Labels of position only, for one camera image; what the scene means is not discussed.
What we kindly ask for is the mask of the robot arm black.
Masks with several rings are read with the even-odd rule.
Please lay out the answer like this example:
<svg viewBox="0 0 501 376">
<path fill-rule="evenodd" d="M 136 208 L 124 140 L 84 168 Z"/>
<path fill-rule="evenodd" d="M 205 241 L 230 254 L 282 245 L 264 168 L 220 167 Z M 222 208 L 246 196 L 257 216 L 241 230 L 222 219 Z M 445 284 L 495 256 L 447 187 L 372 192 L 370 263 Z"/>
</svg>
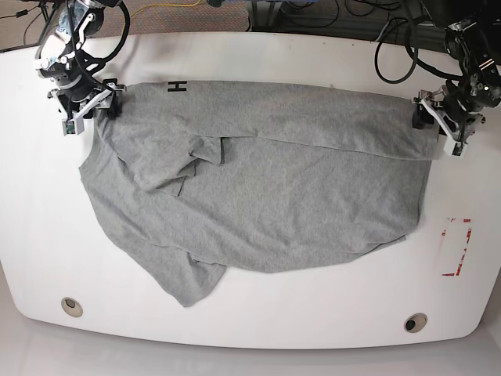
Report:
<svg viewBox="0 0 501 376">
<path fill-rule="evenodd" d="M 446 137 L 444 151 L 460 156 L 467 140 L 485 122 L 481 110 L 500 104 L 500 73 L 495 57 L 500 44 L 498 1 L 423 1 L 424 14 L 413 16 L 406 1 L 399 3 L 405 16 L 404 47 L 412 60 L 409 71 L 397 80 L 406 81 L 417 67 L 445 80 L 434 92 L 422 90 L 413 98 L 413 125 L 423 128 L 437 123 Z M 450 74 L 419 58 L 418 27 L 430 22 L 445 32 L 445 51 L 459 64 L 460 74 Z"/>
<path fill-rule="evenodd" d="M 124 16 L 121 37 L 111 53 L 95 57 L 84 50 L 89 36 L 100 30 L 107 8 L 119 8 Z M 116 78 L 98 80 L 100 72 L 124 47 L 131 17 L 122 1 L 65 1 L 58 24 L 46 35 L 35 53 L 34 69 L 56 87 L 48 97 L 56 101 L 62 114 L 64 135 L 79 135 L 85 120 L 103 110 L 115 118 L 121 108 L 121 95 L 127 90 Z"/>
</svg>

